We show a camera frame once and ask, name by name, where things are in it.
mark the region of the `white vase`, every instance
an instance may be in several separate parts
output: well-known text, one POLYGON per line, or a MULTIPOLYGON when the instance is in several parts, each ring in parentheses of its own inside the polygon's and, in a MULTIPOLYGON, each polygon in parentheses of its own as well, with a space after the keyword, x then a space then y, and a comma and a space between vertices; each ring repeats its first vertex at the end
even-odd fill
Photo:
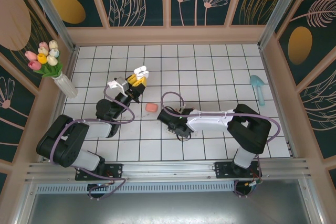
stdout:
POLYGON ((69 78, 63 74, 63 72, 59 77, 53 77, 53 80, 59 89, 67 96, 67 98, 75 98, 77 96, 77 89, 71 83, 69 78))

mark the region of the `tulip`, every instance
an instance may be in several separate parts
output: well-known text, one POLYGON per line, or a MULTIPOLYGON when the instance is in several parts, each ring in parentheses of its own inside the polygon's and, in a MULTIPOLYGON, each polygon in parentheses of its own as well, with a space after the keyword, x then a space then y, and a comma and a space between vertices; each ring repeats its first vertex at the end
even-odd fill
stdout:
POLYGON ((58 49, 58 44, 55 40, 52 40, 51 42, 49 42, 49 48, 50 50, 52 49, 58 49))
POLYGON ((26 51, 25 56, 28 60, 37 60, 37 55, 31 51, 26 51))
POLYGON ((49 47, 48 47, 48 44, 46 42, 41 42, 38 47, 44 47, 45 49, 47 49, 49 51, 49 47))
POLYGON ((37 55, 37 60, 41 64, 45 64, 45 63, 47 63, 47 56, 45 56, 44 54, 38 54, 37 55))
POLYGON ((49 51, 45 47, 40 47, 37 51, 39 54, 44 54, 45 56, 49 54, 49 51))
POLYGON ((54 56, 51 56, 51 55, 49 55, 47 57, 47 61, 48 61, 49 65, 51 65, 51 66, 57 65, 57 62, 58 62, 57 59, 54 56))
POLYGON ((49 55, 54 56, 55 58, 58 58, 58 56, 59 56, 58 49, 54 48, 54 49, 50 50, 49 55))
POLYGON ((40 70, 42 67, 41 63, 36 60, 32 60, 30 63, 28 63, 28 66, 33 70, 40 70))

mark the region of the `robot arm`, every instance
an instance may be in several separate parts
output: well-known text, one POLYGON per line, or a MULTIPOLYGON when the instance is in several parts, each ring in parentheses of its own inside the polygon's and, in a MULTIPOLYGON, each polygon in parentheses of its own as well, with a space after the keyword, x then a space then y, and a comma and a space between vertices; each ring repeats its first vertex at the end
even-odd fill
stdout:
POLYGON ((247 169, 256 155, 264 152, 271 123, 265 119, 249 116, 221 116, 226 113, 258 114, 245 104, 239 104, 234 110, 203 112, 193 109, 181 109, 179 112, 167 108, 170 112, 181 115, 199 114, 189 118, 179 118, 167 114, 164 110, 158 120, 168 125, 168 130, 178 136, 190 138, 196 131, 228 131, 240 144, 233 160, 233 170, 247 169), (202 116, 211 113, 213 116, 202 116))
MULTIPOLYGON (((146 87, 146 79, 149 72, 146 66, 135 69, 134 74, 127 79, 115 78, 108 83, 111 89, 118 89, 120 93, 114 99, 128 107, 132 100, 139 103, 139 97, 146 87)), ((104 175, 104 158, 91 152, 81 150, 85 139, 97 137, 112 137, 116 134, 119 124, 110 124, 100 120, 115 122, 115 119, 125 111, 125 107, 116 102, 102 99, 96 105, 97 119, 76 122, 67 126, 73 119, 60 115, 48 129, 37 145, 36 152, 46 158, 50 158, 51 150, 65 127, 69 127, 58 142, 53 160, 63 167, 80 167, 94 171, 97 175, 104 175)))

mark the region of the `blue toy shovel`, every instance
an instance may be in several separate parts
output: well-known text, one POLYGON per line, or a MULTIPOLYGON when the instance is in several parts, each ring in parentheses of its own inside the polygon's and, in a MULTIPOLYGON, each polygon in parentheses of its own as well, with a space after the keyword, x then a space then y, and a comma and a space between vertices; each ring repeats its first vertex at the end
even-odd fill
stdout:
POLYGON ((264 96, 262 95, 263 93, 261 91, 261 86, 265 85, 264 82, 260 79, 259 76, 251 76, 250 84, 253 87, 256 87, 256 89, 257 89, 259 105, 264 106, 265 101, 264 101, 264 96))

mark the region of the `gray floor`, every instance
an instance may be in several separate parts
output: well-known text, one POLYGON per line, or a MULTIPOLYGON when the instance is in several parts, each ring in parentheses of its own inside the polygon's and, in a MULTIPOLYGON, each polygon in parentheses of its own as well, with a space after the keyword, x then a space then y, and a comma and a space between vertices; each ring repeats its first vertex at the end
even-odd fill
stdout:
POLYGON ((298 183, 266 181, 248 198, 233 192, 38 195, 30 224, 305 224, 310 223, 298 183))

